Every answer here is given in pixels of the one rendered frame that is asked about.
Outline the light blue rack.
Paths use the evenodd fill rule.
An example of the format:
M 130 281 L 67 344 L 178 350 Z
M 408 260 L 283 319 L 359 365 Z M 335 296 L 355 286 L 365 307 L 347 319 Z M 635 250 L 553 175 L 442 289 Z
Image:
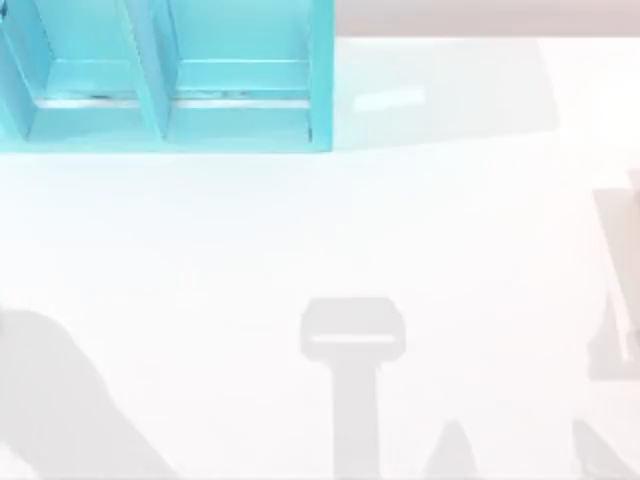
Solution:
M 0 0 L 0 153 L 333 146 L 336 0 Z

